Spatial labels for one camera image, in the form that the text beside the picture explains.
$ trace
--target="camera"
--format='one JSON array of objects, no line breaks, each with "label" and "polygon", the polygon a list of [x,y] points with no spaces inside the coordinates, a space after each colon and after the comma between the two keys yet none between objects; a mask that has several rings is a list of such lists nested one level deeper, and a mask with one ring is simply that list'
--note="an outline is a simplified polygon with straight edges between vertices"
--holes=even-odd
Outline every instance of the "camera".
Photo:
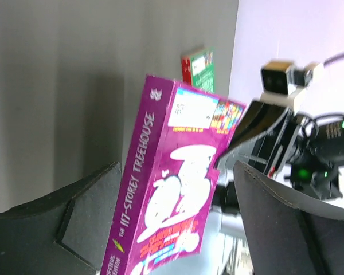
[{"label": "camera", "polygon": [[291,61],[272,60],[261,69],[261,79],[265,92],[289,96],[298,87],[305,88],[319,74],[323,66],[311,63],[299,69]]},{"label": "camera", "polygon": [[295,91],[295,65],[290,61],[271,61],[261,69],[261,78],[266,92],[288,96]]}]

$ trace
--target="book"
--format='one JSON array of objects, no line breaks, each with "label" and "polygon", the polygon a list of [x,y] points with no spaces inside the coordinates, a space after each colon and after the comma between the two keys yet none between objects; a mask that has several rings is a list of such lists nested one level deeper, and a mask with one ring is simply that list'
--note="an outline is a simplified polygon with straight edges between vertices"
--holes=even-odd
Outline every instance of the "book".
[{"label": "book", "polygon": [[201,250],[214,163],[245,106],[147,76],[101,275],[148,274]]},{"label": "book", "polygon": [[214,93],[215,70],[213,49],[198,49],[181,58],[183,81],[191,86]]}]

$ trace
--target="white wall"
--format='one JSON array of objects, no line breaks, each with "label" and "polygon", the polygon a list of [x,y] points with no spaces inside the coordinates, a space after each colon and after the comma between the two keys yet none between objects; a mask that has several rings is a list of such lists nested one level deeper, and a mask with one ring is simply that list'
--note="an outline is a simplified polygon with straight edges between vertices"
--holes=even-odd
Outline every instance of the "white wall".
[{"label": "white wall", "polygon": [[0,211],[124,160],[146,73],[216,50],[227,95],[238,0],[0,1]]},{"label": "white wall", "polygon": [[[262,92],[260,68],[272,58],[298,65],[344,51],[344,0],[245,0],[239,4],[229,96],[249,103]],[[302,110],[344,112],[344,62],[314,84]],[[344,188],[344,170],[342,170]]]}]

